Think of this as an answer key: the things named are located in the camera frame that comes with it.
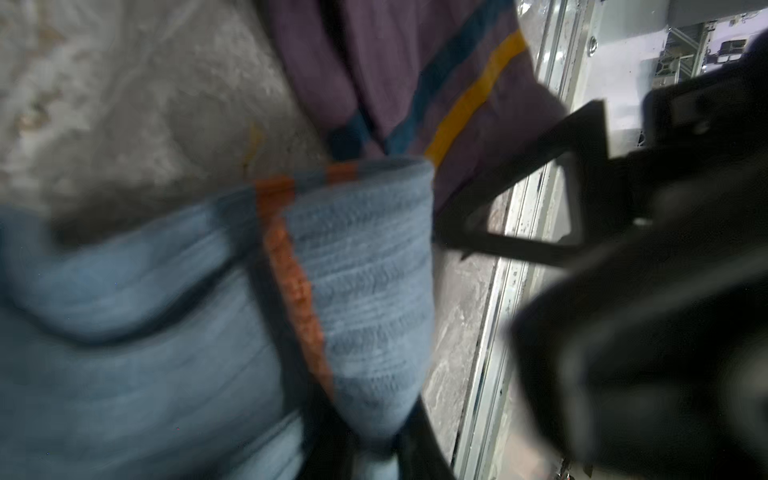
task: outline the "teal stripe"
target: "teal stripe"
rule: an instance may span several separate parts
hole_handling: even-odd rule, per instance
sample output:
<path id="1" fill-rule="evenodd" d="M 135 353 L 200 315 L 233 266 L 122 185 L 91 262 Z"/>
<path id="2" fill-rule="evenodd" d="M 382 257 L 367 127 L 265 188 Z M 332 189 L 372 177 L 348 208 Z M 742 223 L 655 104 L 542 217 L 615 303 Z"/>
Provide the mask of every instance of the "teal stripe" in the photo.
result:
<path id="1" fill-rule="evenodd" d="M 514 0 L 486 0 L 464 22 L 419 75 L 419 83 L 411 100 L 411 110 L 405 120 L 384 140 L 388 155 L 404 154 L 424 121 L 427 108 L 435 99 L 451 73 L 477 48 L 485 34 L 496 25 L 499 15 L 515 6 Z M 326 142 L 337 160 L 359 158 L 362 146 L 371 139 L 370 121 L 357 111 L 343 127 L 332 131 Z"/>
<path id="2" fill-rule="evenodd" d="M 487 0 L 422 70 L 408 117 L 384 140 L 387 154 L 406 152 L 424 121 L 427 108 L 451 73 L 475 51 L 485 34 L 496 25 L 499 15 L 514 6 L 513 0 Z"/>

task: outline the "woven fabric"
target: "woven fabric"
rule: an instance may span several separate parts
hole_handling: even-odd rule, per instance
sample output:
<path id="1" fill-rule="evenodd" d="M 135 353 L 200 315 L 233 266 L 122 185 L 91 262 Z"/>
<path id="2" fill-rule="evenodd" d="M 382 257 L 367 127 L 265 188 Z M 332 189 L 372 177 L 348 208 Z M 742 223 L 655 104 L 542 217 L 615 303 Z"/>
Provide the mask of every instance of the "woven fabric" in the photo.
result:
<path id="1" fill-rule="evenodd" d="M 0 212 L 0 478 L 294 478 L 328 408 L 391 478 L 432 342 L 431 181 L 331 167 L 72 251 Z"/>
<path id="2" fill-rule="evenodd" d="M 418 154 L 435 207 L 565 109 L 539 85 L 512 0 L 270 0 L 275 44 L 337 161 Z"/>

